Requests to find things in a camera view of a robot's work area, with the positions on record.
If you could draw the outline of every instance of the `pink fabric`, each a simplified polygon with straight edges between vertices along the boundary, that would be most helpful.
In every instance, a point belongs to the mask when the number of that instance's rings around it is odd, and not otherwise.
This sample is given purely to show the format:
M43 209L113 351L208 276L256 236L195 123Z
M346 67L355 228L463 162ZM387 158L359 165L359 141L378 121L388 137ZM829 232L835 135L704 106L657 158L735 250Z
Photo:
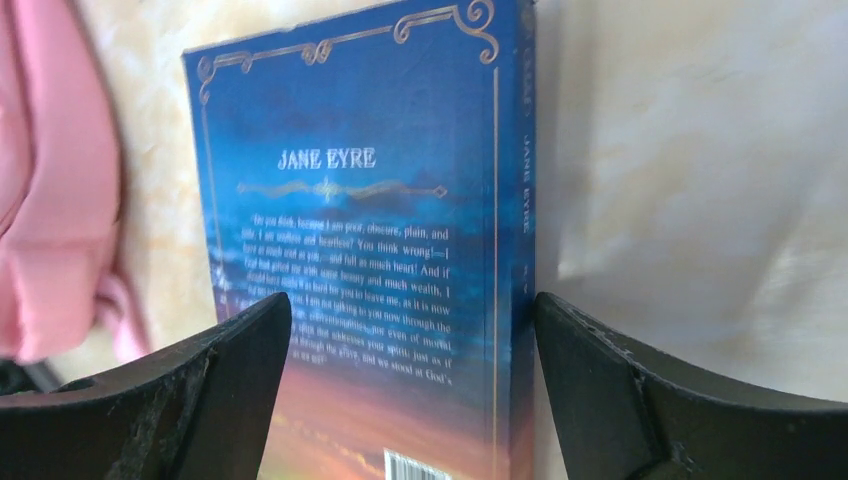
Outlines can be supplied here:
M0 0L0 356L82 343L95 319L130 361L149 352L114 272L120 147L67 0Z

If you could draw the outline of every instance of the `gold divider ornament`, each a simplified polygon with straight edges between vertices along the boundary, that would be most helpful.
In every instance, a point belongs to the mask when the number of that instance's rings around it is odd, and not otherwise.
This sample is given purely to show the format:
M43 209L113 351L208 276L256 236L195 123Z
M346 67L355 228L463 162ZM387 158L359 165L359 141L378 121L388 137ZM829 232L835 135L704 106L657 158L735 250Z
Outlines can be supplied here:
M436 188L410 188L399 181L386 180L367 187L346 187L330 182L329 178L326 177L323 182L315 185L308 185L301 181L289 182L285 185L278 186L246 185L240 183L237 191L240 194L256 192L271 199L285 197L286 195L297 192L313 193L324 197L325 202L329 202L332 197L338 195L349 195L360 200L390 192L405 193L408 195L433 195L436 198L444 198L448 194L447 188L441 185Z
M486 29L492 23L492 19L495 16L495 6L492 3L492 0L472 0L466 9L465 16L467 17L467 20L460 14L460 8L457 5L451 5L406 15L398 20L394 26L389 25L361 32L349 33L338 37L325 38L318 43L301 43L299 45L277 48L258 53L251 53L248 51L226 53L216 56L214 60L210 60L209 57L203 57L197 63L197 76L202 82L198 92L200 103L202 105L206 105L209 101L209 84L212 82L212 79L215 78L215 72L217 72L219 68L241 65L242 73L248 73L256 60L279 57L281 55L291 53L300 53L300 58L303 59L303 62L307 65L314 65L316 63L322 64L330 58L333 46L339 43L393 32L395 42L403 44L409 39L409 31L412 27L446 20L453 20L462 32L488 42L491 47L480 52L480 62L485 65L492 63L495 61L495 58L497 58L498 52L500 51L498 41L494 36L486 32Z

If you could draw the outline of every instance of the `white wall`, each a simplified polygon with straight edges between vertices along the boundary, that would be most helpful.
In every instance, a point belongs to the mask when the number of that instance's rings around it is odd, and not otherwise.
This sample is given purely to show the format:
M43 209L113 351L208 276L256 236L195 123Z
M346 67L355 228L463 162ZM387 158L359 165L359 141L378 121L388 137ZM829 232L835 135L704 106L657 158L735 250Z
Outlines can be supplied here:
M374 0L78 3L128 147L123 262L166 345L212 318L181 51ZM848 400L848 1L539 10L540 288L701 366ZM56 364L113 364L103 340ZM563 478L538 390L538 478Z

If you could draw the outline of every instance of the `gold decorative border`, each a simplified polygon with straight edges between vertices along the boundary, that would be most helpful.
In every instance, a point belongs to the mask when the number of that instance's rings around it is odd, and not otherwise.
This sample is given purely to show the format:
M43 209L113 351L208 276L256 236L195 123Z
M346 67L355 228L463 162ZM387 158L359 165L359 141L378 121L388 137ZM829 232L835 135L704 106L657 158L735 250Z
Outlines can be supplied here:
M214 60L209 57L203 57L197 64L197 76L203 82L200 86L198 95L200 103L206 105L209 101L209 84L215 78L215 73L219 68L229 67L233 65L241 65L243 73L250 72L253 63L257 60L265 58L279 57L292 53L300 53L300 57L307 65L315 63L324 63L330 57L333 51L333 46L339 43L348 42L360 38L371 37L374 35L382 35L392 32L393 38L397 44L406 43L409 39L410 30L412 27L426 25L429 23L442 22L453 20L456 26L467 35L477 37L489 43L489 47L480 52L480 62L484 65L489 65L498 57L500 52L500 44L497 39L490 33L486 32L492 20L495 17L495 5L493 0L472 0L465 11L465 17L461 15L461 10L457 5L435 8L424 12L413 13L401 17L394 25L385 27L372 28L356 33L349 33L333 38L325 38L318 43L301 43L289 47L277 48L264 52L251 53L248 51L240 51L218 55ZM471 23L482 23L476 27L471 26Z
M330 182L328 177L324 177L323 182L316 183L311 186L299 180L286 183L285 185L271 187L240 183L237 187L237 191L242 194L257 192L271 199L284 197L295 192L306 192L320 195L324 197L324 201L326 202L329 202L332 197L343 194L350 195L357 200L389 192L407 193L410 195L433 195L436 198L444 198L444 196L448 194L448 189L442 185L439 185L436 188L410 188L400 181L386 180L373 185L368 185L367 187L346 187L344 185L339 185L338 183Z
M209 180L212 185L212 209L214 213L214 223L215 223L215 236L217 239L218 250L223 253L223 247L221 245L221 233L220 227L218 224L218 206L217 206L217 198L215 195L215 177L214 177L214 169L212 167L212 152L211 145L209 142L209 122L207 118L206 112L206 104L209 102L209 92L208 87L209 84L215 77L215 72L222 67L232 66L232 65L240 65L243 73L250 72L251 67L253 66L253 62L256 60L261 60L264 58L277 57L281 55L287 55L291 53L300 53L301 58L307 65L314 65L316 62L319 64L323 64L327 61L330 56L330 53L333 50L333 46L339 43L347 42L350 40L355 40L358 38L370 37L373 35L385 34L388 32L393 32L393 36L395 42L398 44L403 44L409 39L410 29L415 26L426 25L430 23L436 23L446 20L454 20L456 26L464 33L481 38L487 41L490 45L490 48L484 49L479 56L480 62L484 65L489 65L497 58L498 53L500 52L500 45L498 44L497 39L486 32L486 29L491 24L494 15L495 15L495 6L492 0L472 0L466 9L466 16L470 22L479 22L484 18L484 13L486 14L485 20L483 24L478 27L471 27L460 15L460 9L457 5L452 5L448 7L437 8L433 10L428 10L425 12L415 13L411 15L406 15L398 20L394 26L385 26L374 28L371 30L365 30L362 32L351 33L347 35L342 35L339 37L328 38L321 40L316 43L304 43L299 45L293 45L290 47L283 47L275 50L269 50L265 52L251 53L248 51L240 51L229 54L218 55L214 60L210 60L208 57L202 57L197 65L197 75L200 78L202 84L198 89L198 97L201 104L201 112L202 112L202 126L203 126L203 135L206 147L206 162L207 169L209 172ZM493 341L493 358L492 361L494 363L493 369L493 382L492 382L492 393L493 393L493 402L492 402L492 473L491 478L497 478L498 475L498 373L499 373L499 358L498 358L498 135L499 135L499 126L498 120L500 117L500 107L498 103L498 95L499 95L499 79L498 79L498 67L494 68L493 71L493 132L494 132L494 212L493 212L493 227L494 227L494 245L493 245L493 256L494 256L494 294L493 294L493 329L492 329L492 341ZM302 186L289 184L287 186L283 186L288 189L292 188L302 188ZM223 257L220 260L220 266L223 268ZM224 294L224 308L227 316L231 316L232 313L229 309L229 301L226 299L226 292Z

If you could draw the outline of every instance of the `book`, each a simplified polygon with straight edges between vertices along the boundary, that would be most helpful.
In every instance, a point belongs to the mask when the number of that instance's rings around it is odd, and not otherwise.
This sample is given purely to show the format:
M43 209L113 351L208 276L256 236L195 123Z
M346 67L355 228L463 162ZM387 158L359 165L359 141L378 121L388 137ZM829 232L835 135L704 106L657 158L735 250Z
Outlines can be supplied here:
M533 1L387 3L183 63L218 320L292 302L260 478L532 478Z

